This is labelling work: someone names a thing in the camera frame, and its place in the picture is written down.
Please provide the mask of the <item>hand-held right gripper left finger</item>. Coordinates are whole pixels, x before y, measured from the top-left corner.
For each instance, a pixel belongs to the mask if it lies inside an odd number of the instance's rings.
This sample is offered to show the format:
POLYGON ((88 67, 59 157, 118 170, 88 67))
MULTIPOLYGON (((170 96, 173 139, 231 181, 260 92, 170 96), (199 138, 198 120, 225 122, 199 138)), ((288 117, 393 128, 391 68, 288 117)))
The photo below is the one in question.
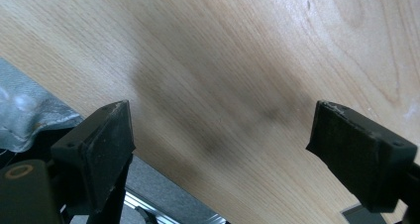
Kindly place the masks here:
POLYGON ((127 100, 99 108, 52 145, 67 212, 119 224, 134 149, 127 100))

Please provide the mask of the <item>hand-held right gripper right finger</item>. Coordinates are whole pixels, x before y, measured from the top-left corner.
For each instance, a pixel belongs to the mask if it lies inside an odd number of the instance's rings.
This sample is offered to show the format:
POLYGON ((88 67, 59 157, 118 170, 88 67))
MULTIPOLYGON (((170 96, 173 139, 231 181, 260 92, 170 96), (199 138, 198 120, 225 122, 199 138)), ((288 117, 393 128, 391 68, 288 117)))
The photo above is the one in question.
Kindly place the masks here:
POLYGON ((317 156, 370 213, 407 205, 398 224, 420 224, 418 147, 342 104, 316 103, 306 150, 317 156))

